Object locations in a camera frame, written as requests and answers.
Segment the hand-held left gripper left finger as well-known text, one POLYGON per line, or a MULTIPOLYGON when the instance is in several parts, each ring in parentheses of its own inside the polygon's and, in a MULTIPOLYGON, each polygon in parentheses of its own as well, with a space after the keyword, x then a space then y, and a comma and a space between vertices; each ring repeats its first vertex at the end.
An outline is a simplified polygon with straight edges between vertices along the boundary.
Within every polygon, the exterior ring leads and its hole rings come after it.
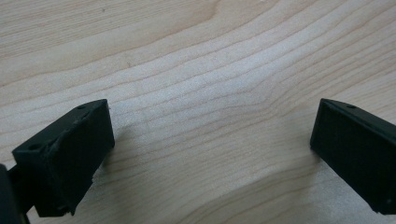
POLYGON ((106 99, 79 105, 16 147, 11 170, 21 209, 41 217, 74 214, 115 146, 106 99))

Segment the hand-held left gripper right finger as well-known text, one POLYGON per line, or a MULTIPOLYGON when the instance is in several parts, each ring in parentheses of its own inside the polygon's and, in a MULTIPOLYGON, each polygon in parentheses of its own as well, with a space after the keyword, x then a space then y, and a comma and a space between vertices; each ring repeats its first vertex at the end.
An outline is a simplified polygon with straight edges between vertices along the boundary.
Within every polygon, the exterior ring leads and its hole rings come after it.
POLYGON ((310 147, 375 212, 396 215, 396 125, 357 106, 321 99, 310 147))

